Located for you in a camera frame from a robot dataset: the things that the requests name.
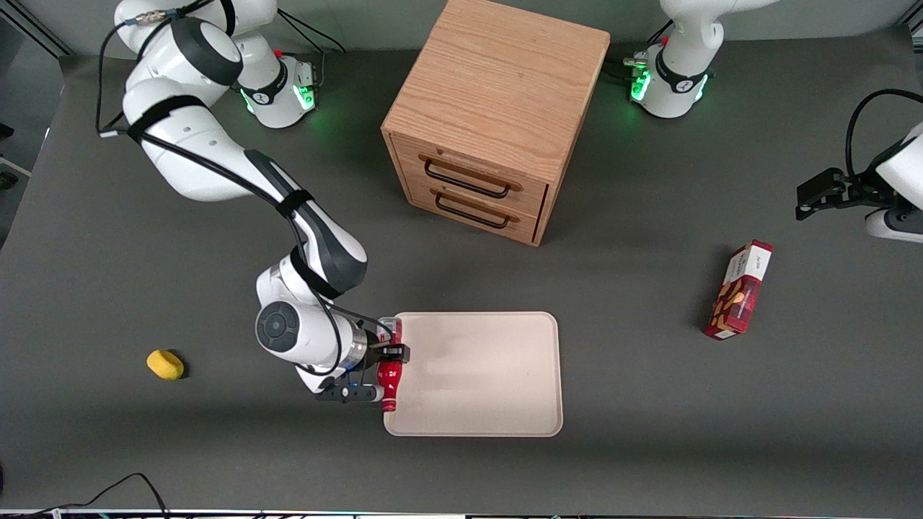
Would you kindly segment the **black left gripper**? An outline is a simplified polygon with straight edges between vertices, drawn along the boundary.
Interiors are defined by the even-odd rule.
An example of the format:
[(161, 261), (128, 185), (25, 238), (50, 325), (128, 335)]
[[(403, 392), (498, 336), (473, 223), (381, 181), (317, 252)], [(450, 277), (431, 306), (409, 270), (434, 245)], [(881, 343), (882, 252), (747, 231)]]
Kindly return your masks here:
[(800, 184), (795, 194), (797, 221), (822, 210), (860, 206), (891, 209), (898, 204), (896, 191), (874, 170), (849, 175), (840, 168), (828, 168)]

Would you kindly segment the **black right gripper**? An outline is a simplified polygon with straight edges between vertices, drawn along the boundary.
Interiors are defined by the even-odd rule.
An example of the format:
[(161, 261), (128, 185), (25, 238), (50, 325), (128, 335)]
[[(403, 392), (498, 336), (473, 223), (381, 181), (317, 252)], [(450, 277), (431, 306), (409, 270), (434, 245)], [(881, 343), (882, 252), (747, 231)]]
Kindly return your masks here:
[(390, 328), (378, 328), (375, 332), (363, 329), (366, 336), (366, 352), (361, 361), (361, 372), (380, 362), (408, 363), (411, 358), (411, 348), (403, 344), (390, 344)]

